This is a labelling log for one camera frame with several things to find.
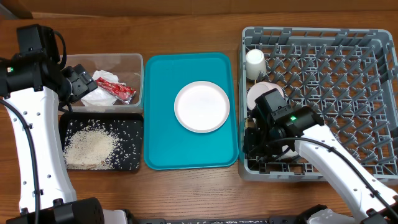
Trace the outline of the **white tissue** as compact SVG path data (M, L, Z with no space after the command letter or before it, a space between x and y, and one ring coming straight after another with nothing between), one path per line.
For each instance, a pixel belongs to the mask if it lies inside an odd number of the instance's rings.
M97 80L102 78L111 83L119 83L119 78L110 72L104 70L97 70L94 72L92 78ZM116 102L117 98L102 88L98 87L81 99L85 106L111 106Z

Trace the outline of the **grey bowl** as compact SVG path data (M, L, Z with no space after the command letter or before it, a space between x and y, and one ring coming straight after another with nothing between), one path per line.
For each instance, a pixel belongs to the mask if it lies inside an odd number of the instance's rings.
M286 149L288 148L288 145L285 145L285 146L283 146L282 147L282 151L285 151ZM297 156L298 155L298 153L296 152L296 151L293 151L293 150L289 150L289 151L287 151L283 156L281 156L280 158L281 159L289 159L289 158L292 158L292 157L295 157L295 156Z

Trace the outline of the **red snack wrapper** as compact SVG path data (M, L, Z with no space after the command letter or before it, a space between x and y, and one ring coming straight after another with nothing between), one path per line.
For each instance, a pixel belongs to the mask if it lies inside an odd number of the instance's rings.
M129 104L136 94L136 90L126 84L111 83L103 78L98 78L96 84L124 104Z

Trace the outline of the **pink shallow bowl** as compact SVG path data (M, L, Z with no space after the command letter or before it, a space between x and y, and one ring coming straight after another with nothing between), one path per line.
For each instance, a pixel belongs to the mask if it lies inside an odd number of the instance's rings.
M275 83L269 83L269 82L258 82L252 87L247 92L246 99L247 99L247 108L249 110L253 110L254 107L256 106L255 99L261 96L263 93L266 93L267 91L270 91L272 89L277 89L280 93L281 96L284 96L284 92L282 88L275 84Z

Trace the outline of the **white cup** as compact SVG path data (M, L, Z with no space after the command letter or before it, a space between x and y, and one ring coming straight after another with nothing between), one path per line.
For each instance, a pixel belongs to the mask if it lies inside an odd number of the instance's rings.
M253 49L246 54L246 77L250 80L257 80L263 77L267 71L264 53L261 50Z

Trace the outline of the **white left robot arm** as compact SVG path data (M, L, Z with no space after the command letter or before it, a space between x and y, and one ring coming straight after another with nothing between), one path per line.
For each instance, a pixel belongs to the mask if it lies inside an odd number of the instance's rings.
M66 67L59 55L16 54L1 62L1 104L12 121L22 184L21 215L8 223L134 223L127 210L77 200L63 160L58 106L96 87L81 65Z

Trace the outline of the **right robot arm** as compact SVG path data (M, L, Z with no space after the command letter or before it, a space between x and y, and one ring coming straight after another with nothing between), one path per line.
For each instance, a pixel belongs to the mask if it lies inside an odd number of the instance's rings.
M248 151L261 163L295 151L326 178L351 210L355 223L397 223L397 192L371 175L335 138L314 110L289 106L272 111L256 106L252 115L264 126Z

